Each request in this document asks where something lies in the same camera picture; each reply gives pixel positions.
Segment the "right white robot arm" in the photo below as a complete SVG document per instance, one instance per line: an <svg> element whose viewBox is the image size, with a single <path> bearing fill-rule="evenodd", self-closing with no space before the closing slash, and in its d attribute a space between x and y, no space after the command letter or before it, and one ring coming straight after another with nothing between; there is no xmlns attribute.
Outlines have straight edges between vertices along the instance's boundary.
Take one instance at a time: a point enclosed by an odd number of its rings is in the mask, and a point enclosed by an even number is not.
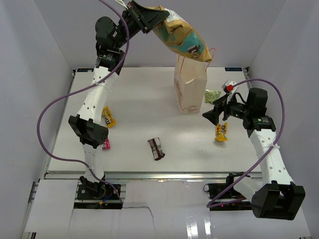
<svg viewBox="0 0 319 239"><path fill-rule="evenodd" d="M306 196L303 186L294 183L283 162L277 144L274 121L266 115L268 94L266 90L251 88L244 103L237 102L236 95L228 93L214 102L214 108L203 113L203 117L218 125L223 119L235 117L243 121L248 137L253 144L260 166L263 183L259 186L249 173L230 173L223 191L213 197L207 207L217 207L216 200L226 194L235 199L242 195L251 203L257 218L295 219Z"/></svg>

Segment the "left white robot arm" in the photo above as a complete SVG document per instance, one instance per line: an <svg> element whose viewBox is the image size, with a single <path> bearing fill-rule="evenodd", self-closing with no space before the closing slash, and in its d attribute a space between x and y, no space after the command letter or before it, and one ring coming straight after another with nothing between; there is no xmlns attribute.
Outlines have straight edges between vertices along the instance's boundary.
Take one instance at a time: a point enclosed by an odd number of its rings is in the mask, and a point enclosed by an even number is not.
<svg viewBox="0 0 319 239"><path fill-rule="evenodd" d="M88 193L95 199L105 194L105 186L99 182L105 175L100 154L108 136L108 128L101 124L102 110L127 54L121 47L138 32L149 33L169 15L168 10L144 7L132 0L125 6L118 23L104 16L95 24L97 61L92 87L77 115L68 120L82 143L86 165L84 177L92 182Z"/></svg>

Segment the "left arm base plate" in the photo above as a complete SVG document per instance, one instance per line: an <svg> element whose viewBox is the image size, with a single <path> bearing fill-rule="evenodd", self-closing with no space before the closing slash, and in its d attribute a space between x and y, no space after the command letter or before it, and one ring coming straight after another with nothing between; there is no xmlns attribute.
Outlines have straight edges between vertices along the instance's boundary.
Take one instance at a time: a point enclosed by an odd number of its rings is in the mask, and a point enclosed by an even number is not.
<svg viewBox="0 0 319 239"><path fill-rule="evenodd" d="M115 190L110 185L102 186L100 192L89 191L81 183L78 184L75 196L75 209L99 209L99 210L120 210L122 203L117 196L121 194L121 185L114 184Z"/></svg>

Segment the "large brown snack bag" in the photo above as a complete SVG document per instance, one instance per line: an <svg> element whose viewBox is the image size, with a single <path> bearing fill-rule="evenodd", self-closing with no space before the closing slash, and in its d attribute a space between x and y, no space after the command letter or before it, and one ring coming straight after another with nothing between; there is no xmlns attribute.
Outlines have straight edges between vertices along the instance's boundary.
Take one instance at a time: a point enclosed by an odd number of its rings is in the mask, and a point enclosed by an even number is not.
<svg viewBox="0 0 319 239"><path fill-rule="evenodd" d="M166 10L169 16L153 32L172 52L199 62L211 62L209 49L197 31L175 11L161 5L154 10Z"/></svg>

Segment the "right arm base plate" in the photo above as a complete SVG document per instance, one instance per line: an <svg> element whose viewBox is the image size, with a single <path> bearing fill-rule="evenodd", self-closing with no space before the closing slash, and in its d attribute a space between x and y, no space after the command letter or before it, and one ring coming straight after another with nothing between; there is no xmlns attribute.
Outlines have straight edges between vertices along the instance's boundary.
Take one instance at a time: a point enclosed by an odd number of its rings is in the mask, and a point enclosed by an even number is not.
<svg viewBox="0 0 319 239"><path fill-rule="evenodd" d="M225 183L208 183L203 186L203 190L209 196L209 200L211 201L226 187L227 185ZM223 194L219 199L217 199L214 202L214 204L223 203L223 205L210 208L210 211L251 211L251 204L246 199L240 202L228 203L229 201L234 201L243 198L244 197L240 193L232 189Z"/></svg>

